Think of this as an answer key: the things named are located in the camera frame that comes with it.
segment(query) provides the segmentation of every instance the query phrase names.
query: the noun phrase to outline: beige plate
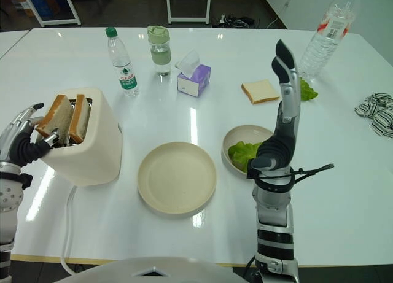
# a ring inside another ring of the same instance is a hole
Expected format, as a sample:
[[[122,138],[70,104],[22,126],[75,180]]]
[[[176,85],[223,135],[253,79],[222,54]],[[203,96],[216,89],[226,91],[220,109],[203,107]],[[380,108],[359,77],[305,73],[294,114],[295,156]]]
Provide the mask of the beige plate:
[[[139,167],[139,194],[150,207],[165,214],[200,210],[215,188],[214,163],[204,150],[193,144],[161,145]]]
[[[232,164],[232,161],[228,156],[229,147],[236,145],[240,141],[251,144],[263,142],[270,138],[272,134],[273,133],[270,130],[257,125],[241,125],[233,128],[224,137],[224,141],[222,143],[222,155],[224,162],[229,164],[229,167],[233,168],[238,173],[246,175],[246,173],[242,172]]]

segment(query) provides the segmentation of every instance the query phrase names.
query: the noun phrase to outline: bread slice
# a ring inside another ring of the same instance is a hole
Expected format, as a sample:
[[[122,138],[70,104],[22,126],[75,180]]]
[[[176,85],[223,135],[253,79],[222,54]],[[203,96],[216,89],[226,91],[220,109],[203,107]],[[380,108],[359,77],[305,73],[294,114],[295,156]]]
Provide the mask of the bread slice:
[[[77,94],[74,115],[72,116],[71,124],[69,125],[69,136],[75,143],[82,143],[84,141],[88,123],[89,105],[85,95]]]
[[[258,82],[243,83],[241,88],[252,104],[273,101],[280,98],[279,94],[274,90],[267,79]]]
[[[68,139],[68,127],[71,122],[73,108],[66,95],[57,95],[47,115],[36,126],[36,131],[47,137],[58,128],[60,138],[58,143],[63,145]]]

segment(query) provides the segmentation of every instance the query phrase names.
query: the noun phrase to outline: large water bottle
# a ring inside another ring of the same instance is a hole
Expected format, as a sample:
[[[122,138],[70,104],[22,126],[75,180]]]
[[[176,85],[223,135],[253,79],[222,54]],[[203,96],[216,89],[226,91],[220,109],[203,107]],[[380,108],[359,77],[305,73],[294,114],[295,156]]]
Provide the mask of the large water bottle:
[[[105,32],[108,37],[109,58],[115,68],[120,85],[127,96],[136,96],[139,93],[138,83],[127,50],[122,40],[117,36],[114,27],[106,28]]]
[[[328,62],[360,11],[360,0],[333,0],[298,65],[300,76],[312,81]]]

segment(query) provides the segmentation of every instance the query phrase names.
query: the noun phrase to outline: floor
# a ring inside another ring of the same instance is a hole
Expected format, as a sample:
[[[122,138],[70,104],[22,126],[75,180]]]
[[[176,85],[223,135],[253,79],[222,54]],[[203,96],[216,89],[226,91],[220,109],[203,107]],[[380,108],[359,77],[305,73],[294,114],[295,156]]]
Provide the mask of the floor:
[[[70,265],[75,272],[90,269],[95,265]],[[233,268],[240,276],[244,268]],[[251,268],[246,279],[251,282]],[[12,262],[13,283],[52,283],[69,276],[59,263]],[[300,268],[301,283],[392,283],[393,265],[347,266],[331,268]]]
[[[162,25],[167,27],[205,27],[217,24],[220,16],[233,15],[237,18],[247,16],[255,20],[256,28],[266,28],[276,15],[263,0],[212,0],[211,23],[174,23],[168,25],[165,0],[72,0],[82,21],[82,27],[127,26],[146,27]],[[27,17],[24,11],[17,11],[11,0],[0,0],[0,31],[12,31],[39,28],[34,17]],[[171,0],[173,17],[202,17],[206,0]],[[69,13],[60,13],[69,18]],[[270,28],[284,28],[278,21]],[[83,271],[94,265],[70,265],[74,271]],[[242,275],[244,268],[234,268],[236,274]],[[57,263],[12,262],[11,275],[13,283],[49,283],[60,280],[66,273]],[[246,278],[249,280],[253,269]],[[300,268],[302,283],[391,283],[393,282],[393,265],[353,266],[341,268]]]
[[[276,15],[261,0],[211,0],[210,21],[204,23],[168,24],[166,0],[72,0],[82,27],[126,26],[146,27],[162,25],[169,27],[210,28],[223,13],[236,18],[247,16],[255,20],[253,27],[266,28]],[[27,17],[24,11],[17,11],[11,0],[1,0],[0,6],[8,15],[0,13],[1,31],[39,28],[34,17]],[[206,14],[206,0],[171,0],[172,17],[203,17]],[[62,10],[56,18],[72,18],[69,10]],[[271,28],[282,28],[274,23]]]

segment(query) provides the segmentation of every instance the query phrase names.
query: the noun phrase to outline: striped cloth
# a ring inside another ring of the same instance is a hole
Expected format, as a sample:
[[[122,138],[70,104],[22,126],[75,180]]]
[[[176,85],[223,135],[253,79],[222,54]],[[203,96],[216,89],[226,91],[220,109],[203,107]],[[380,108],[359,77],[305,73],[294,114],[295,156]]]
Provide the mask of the striped cloth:
[[[371,128],[380,136],[393,138],[393,98],[389,94],[374,93],[355,108],[362,117],[373,120]]]

